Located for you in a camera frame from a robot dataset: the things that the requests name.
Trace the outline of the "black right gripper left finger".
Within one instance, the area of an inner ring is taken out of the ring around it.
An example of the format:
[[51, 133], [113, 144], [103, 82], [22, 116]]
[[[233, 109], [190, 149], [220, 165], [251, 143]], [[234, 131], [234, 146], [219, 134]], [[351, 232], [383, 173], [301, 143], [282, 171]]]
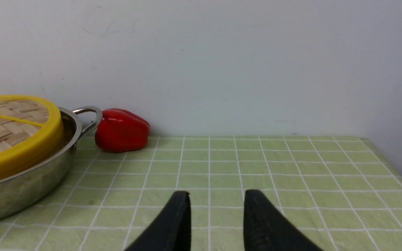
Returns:
[[125, 250], [190, 251], [191, 219], [189, 192], [175, 191], [158, 216]]

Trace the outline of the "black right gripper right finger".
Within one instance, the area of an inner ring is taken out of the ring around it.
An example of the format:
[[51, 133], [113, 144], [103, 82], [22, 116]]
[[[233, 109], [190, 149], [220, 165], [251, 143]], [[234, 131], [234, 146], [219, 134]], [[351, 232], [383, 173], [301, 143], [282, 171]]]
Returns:
[[245, 191], [244, 249], [246, 251], [321, 251], [257, 189]]

